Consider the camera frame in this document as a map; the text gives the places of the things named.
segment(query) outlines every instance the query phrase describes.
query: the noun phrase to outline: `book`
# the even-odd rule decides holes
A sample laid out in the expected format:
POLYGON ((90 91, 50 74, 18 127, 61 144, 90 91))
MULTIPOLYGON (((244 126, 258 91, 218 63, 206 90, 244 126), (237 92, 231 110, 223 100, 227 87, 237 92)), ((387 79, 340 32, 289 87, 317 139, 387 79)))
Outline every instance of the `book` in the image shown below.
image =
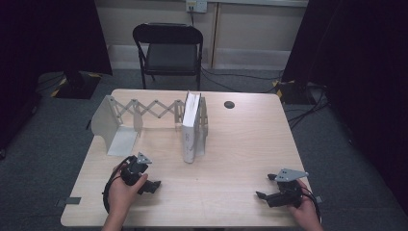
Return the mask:
POLYGON ((194 161, 200 117, 201 94, 187 92, 182 122, 183 159, 186 163, 194 161))

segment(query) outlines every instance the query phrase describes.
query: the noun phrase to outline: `hand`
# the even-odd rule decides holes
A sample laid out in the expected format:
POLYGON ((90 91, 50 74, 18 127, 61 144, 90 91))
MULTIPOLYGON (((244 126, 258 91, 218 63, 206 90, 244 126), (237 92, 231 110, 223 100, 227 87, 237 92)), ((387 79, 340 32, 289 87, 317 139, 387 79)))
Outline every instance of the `hand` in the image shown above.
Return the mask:
MULTIPOLYGON (((297 180, 302 188, 307 189, 307 186, 301 181, 297 180)), ((302 189, 304 193, 309 193, 307 190, 302 189)), ((320 221, 316 215, 315 205, 312 200, 307 196, 302 196, 302 203, 299 208, 295 208, 293 205, 288 205, 288 210, 296 222, 306 231, 322 231, 320 221)))
POLYGON ((108 201, 110 210, 102 230, 121 229, 124 220, 126 220, 129 208, 136 199, 138 190, 147 180, 148 175, 145 173, 140 177, 135 185, 126 185, 120 178, 120 172, 124 167, 126 167, 126 165, 122 165, 120 167, 120 170, 116 173, 116 176, 114 177, 115 180, 112 182, 111 188, 109 189, 108 201))

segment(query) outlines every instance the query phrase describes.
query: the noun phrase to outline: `wall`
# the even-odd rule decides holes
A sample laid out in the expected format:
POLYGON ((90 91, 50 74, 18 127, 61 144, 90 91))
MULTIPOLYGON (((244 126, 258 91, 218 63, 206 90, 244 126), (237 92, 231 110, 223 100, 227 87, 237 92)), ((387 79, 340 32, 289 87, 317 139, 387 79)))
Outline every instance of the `wall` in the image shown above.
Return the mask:
MULTIPOLYGON (((203 66, 285 67, 305 8, 263 6, 256 2, 209 2, 206 13, 193 15, 194 26, 204 36, 203 66)), ((138 68, 136 45, 132 38, 132 31, 137 25, 144 22, 191 24, 191 15, 185 12, 185 4, 185 1, 165 0, 96 0, 113 68, 138 68)))

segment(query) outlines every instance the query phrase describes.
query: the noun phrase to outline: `wooden table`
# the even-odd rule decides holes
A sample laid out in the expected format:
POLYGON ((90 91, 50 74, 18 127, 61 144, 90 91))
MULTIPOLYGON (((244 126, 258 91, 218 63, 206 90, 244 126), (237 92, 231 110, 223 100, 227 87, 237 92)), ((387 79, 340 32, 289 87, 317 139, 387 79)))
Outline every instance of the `wooden table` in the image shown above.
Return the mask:
MULTIPOLYGON (((149 180, 162 181, 154 194, 138 195, 125 227, 271 227, 293 226, 286 207, 269 208, 256 191, 277 193, 267 175, 281 168, 304 170, 279 98, 274 94, 206 92, 209 135, 206 154, 192 164, 183 162, 181 129, 174 115, 143 116, 141 137, 132 153, 144 153, 153 164, 149 180), (235 108, 224 107, 225 101, 235 108)), ((126 105, 138 99, 148 105, 155 99, 166 105, 185 100, 185 91, 114 90, 116 101, 126 105)), ((132 116, 124 123, 132 126, 132 116)), ((71 197, 79 205, 66 205, 64 226, 102 226, 107 213, 102 192, 112 169, 124 158, 108 156, 104 140, 94 137, 71 197)))

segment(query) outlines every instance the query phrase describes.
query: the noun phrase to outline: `wall socket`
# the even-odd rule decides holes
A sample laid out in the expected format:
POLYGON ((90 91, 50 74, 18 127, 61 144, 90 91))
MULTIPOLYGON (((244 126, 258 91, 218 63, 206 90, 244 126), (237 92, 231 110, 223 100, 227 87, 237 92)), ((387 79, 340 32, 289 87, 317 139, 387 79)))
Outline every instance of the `wall socket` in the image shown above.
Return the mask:
POLYGON ((190 12, 192 9, 195 13, 207 12, 207 1, 191 1, 186 0, 186 12, 190 12))

